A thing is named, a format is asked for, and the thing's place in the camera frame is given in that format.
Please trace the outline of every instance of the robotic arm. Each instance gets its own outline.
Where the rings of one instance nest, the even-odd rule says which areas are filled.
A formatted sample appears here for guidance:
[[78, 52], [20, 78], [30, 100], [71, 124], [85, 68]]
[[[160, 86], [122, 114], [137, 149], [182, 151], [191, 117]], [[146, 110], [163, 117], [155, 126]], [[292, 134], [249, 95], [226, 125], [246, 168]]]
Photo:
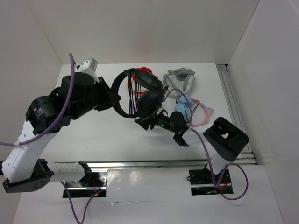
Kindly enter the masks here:
[[[102, 77], [96, 76], [96, 67], [97, 61], [93, 58], [77, 66], [71, 99], [59, 122], [49, 133], [36, 141], [15, 146], [9, 157], [0, 162], [6, 178], [3, 186], [7, 193], [32, 192], [49, 182], [56, 181], [72, 180], [83, 185], [90, 182], [95, 174], [85, 162], [53, 163], [39, 157], [63, 126], [69, 125], [71, 119], [78, 119], [93, 109], [102, 111], [113, 107], [121, 116], [137, 118], [135, 122], [145, 130], [149, 127], [153, 129], [155, 126], [164, 128], [175, 134], [173, 138], [180, 146], [200, 143], [181, 112], [173, 112], [170, 117], [161, 112], [166, 89], [162, 89], [162, 83], [156, 76], [146, 71], [127, 70], [121, 73], [109, 88]], [[138, 112], [127, 115], [120, 108], [121, 97], [118, 95], [118, 89], [122, 80], [130, 76], [132, 71], [136, 75], [136, 80], [149, 91], [138, 100], [136, 104]], [[31, 103], [18, 142], [36, 137], [52, 124], [64, 105], [70, 82], [71, 76], [65, 76], [61, 87], [54, 89], [48, 96], [38, 97]], [[218, 118], [213, 124], [196, 129], [217, 151], [212, 159], [215, 175], [219, 174], [229, 162], [234, 161], [249, 141], [245, 133], [224, 118]]]

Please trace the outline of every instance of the gray headphones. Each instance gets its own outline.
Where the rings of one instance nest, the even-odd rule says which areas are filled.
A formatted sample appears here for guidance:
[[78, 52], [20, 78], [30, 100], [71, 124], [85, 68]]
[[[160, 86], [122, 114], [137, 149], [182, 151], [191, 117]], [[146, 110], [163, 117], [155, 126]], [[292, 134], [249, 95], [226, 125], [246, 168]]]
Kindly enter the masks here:
[[[176, 88], [176, 89], [180, 89], [178, 88], [174, 82], [173, 82], [173, 76], [175, 76], [175, 78], [179, 81], [184, 82], [183, 84], [183, 88], [180, 89], [184, 94], [188, 94], [192, 88], [192, 84], [195, 80], [195, 71], [193, 71], [192, 69], [189, 68], [180, 68], [180, 69], [175, 69], [175, 70], [168, 70], [168, 73], [163, 75], [163, 87], [165, 86], [169, 86], [168, 91], [166, 92], [166, 94], [169, 92], [169, 90]], [[177, 92], [177, 91], [173, 91], [171, 92], [171, 94], [169, 95], [170, 98], [173, 99], [178, 99], [181, 97], [181, 93]]]

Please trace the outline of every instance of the black headphones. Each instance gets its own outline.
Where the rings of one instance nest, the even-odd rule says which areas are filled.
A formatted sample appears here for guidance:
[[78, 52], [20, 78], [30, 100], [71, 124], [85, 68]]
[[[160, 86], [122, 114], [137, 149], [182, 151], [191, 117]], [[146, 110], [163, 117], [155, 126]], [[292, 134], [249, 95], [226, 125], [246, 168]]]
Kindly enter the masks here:
[[121, 74], [119, 74], [116, 77], [116, 79], [113, 81], [111, 90], [113, 93], [118, 94], [122, 81], [127, 76], [129, 76], [129, 79], [131, 79], [131, 76], [134, 73], [136, 75], [136, 82], [149, 90], [137, 100], [137, 104], [136, 104], [137, 112], [135, 112], [134, 114], [127, 114], [121, 108], [119, 102], [117, 102], [113, 108], [119, 115], [125, 118], [151, 116], [155, 111], [158, 110], [158, 108], [161, 107], [162, 102], [164, 100], [164, 94], [167, 90], [167, 88], [163, 89], [163, 84], [158, 79], [158, 77], [143, 70], [137, 70], [137, 69], [125, 70]]

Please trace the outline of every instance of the white wall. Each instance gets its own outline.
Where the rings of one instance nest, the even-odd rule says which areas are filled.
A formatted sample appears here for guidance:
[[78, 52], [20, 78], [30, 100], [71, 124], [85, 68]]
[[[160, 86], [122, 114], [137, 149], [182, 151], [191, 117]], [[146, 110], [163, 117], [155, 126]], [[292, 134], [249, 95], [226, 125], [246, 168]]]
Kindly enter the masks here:
[[259, 0], [29, 0], [63, 64], [228, 63]]
[[[55, 87], [61, 63], [25, 0], [0, 2], [0, 140], [15, 142], [33, 99]], [[0, 147], [0, 160], [11, 149]], [[0, 222], [11, 224], [20, 194], [6, 194], [0, 176]]]
[[299, 223], [298, 64], [299, 10], [291, 0], [261, 0], [228, 73], [285, 224]]

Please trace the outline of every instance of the wire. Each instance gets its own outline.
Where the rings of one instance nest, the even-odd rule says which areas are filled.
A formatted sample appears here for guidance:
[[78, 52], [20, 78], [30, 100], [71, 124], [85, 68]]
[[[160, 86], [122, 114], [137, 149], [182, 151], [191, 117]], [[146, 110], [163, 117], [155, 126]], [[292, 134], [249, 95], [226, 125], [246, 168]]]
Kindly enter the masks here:
[[69, 56], [70, 56], [70, 61], [71, 61], [71, 81], [70, 81], [70, 87], [69, 87], [69, 91], [67, 93], [64, 105], [63, 105], [60, 113], [56, 117], [56, 119], [52, 122], [52, 124], [46, 130], [44, 130], [42, 133], [40, 133], [39, 135], [35, 136], [34, 138], [32, 138], [30, 140], [27, 140], [27, 141], [24, 141], [24, 142], [19, 142], [19, 143], [17, 143], [17, 142], [16, 143], [7, 143], [7, 142], [0, 141], [0, 145], [3, 145], [3, 146], [22, 146], [22, 145], [29, 144], [31, 142], [34, 142], [34, 141], [40, 139], [41, 137], [43, 137], [47, 133], [49, 133], [52, 130], [52, 128], [54, 128], [56, 126], [56, 124], [60, 121], [60, 119], [62, 118], [62, 116], [63, 116], [64, 112], [66, 111], [66, 108], [67, 108], [67, 106], [68, 106], [68, 104], [70, 102], [71, 93], [72, 93], [73, 86], [74, 86], [74, 81], [75, 81], [75, 61], [74, 61], [72, 53], [69, 53]]
[[75, 212], [75, 210], [74, 210], [74, 205], [73, 205], [73, 202], [72, 202], [72, 200], [71, 200], [71, 195], [70, 195], [69, 190], [67, 189], [66, 184], [63, 183], [62, 181], [61, 181], [60, 183], [64, 186], [64, 189], [65, 189], [65, 191], [66, 191], [66, 194], [67, 194], [67, 196], [68, 196], [68, 198], [69, 198], [70, 205], [71, 205], [71, 211], [73, 212], [73, 215], [74, 215], [75, 220], [77, 221], [78, 224], [82, 224], [82, 223], [84, 222], [84, 220], [85, 220], [86, 210], [87, 210], [87, 207], [88, 207], [90, 201], [93, 199], [93, 197], [94, 197], [95, 194], [98, 194], [98, 193], [100, 193], [100, 192], [102, 192], [102, 191], [104, 191], [104, 190], [103, 190], [103, 189], [102, 189], [102, 190], [99, 190], [99, 191], [97, 191], [95, 194], [92, 194], [92, 195], [91, 195], [91, 197], [88, 199], [88, 201], [87, 201], [87, 203], [86, 203], [86, 206], [85, 206], [85, 208], [84, 208], [83, 218], [82, 218], [82, 221], [80, 222], [79, 219], [78, 219], [78, 217], [77, 217], [77, 215], [76, 215], [76, 212]]
[[[186, 95], [185, 95], [181, 90], [179, 90], [179, 89], [172, 89], [172, 90], [170, 90], [170, 91], [168, 92], [168, 94], [166, 95], [166, 97], [165, 97], [165, 99], [164, 99], [164, 102], [165, 102], [165, 100], [169, 97], [169, 94], [170, 94], [172, 91], [174, 91], [174, 90], [179, 91], [179, 92], [182, 94], [182, 96], [185, 97], [185, 99], [186, 99], [186, 101], [187, 101], [187, 103], [188, 103], [188, 105], [189, 105], [190, 114], [191, 114], [191, 115], [190, 115], [190, 124], [192, 124], [192, 116], [193, 116], [193, 114], [192, 114], [191, 105], [189, 104], [189, 101], [188, 101]], [[208, 150], [207, 150], [207, 148], [206, 148], [205, 142], [204, 142], [204, 140], [202, 139], [201, 135], [200, 135], [196, 130], [194, 130], [193, 128], [190, 128], [190, 130], [193, 131], [193, 132], [198, 136], [198, 138], [199, 138], [199, 140], [200, 140], [200, 142], [201, 142], [201, 144], [202, 144], [202, 146], [203, 146], [203, 148], [204, 148], [204, 150], [205, 150], [205, 152], [206, 152], [206, 158], [207, 158], [207, 162], [208, 162], [208, 164], [209, 164], [209, 166], [210, 166], [210, 169], [211, 169], [211, 170], [210, 170], [210, 171], [211, 171], [211, 178], [212, 178], [212, 182], [213, 182], [213, 185], [215, 186], [215, 188], [219, 188], [219, 186], [220, 186], [220, 182], [221, 182], [221, 180], [222, 180], [222, 178], [223, 178], [223, 175], [224, 175], [224, 172], [225, 172], [225, 170], [228, 168], [229, 165], [235, 165], [235, 166], [237, 166], [237, 167], [242, 171], [242, 173], [244, 174], [245, 180], [246, 180], [246, 187], [245, 187], [244, 192], [243, 192], [240, 196], [238, 196], [238, 197], [236, 197], [236, 198], [229, 198], [229, 197], [224, 196], [224, 194], [223, 194], [223, 191], [224, 191], [225, 188], [227, 188], [227, 187], [225, 187], [225, 188], [223, 188], [223, 189], [221, 190], [221, 195], [222, 195], [222, 197], [224, 197], [224, 198], [227, 199], [227, 200], [234, 201], [234, 200], [238, 200], [238, 199], [242, 198], [242, 197], [246, 194], [246, 192], [247, 192], [247, 190], [248, 190], [248, 187], [249, 187], [248, 177], [247, 177], [245, 171], [242, 169], [242, 167], [240, 167], [240, 166], [239, 166], [238, 164], [236, 164], [236, 163], [230, 162], [229, 164], [227, 164], [227, 165], [224, 167], [224, 169], [222, 170], [222, 172], [221, 172], [221, 174], [220, 174], [220, 177], [219, 177], [218, 181], [216, 182], [215, 175], [214, 175], [214, 172], [213, 172], [212, 163], [211, 163], [211, 158], [210, 158], [209, 152], [208, 152]]]

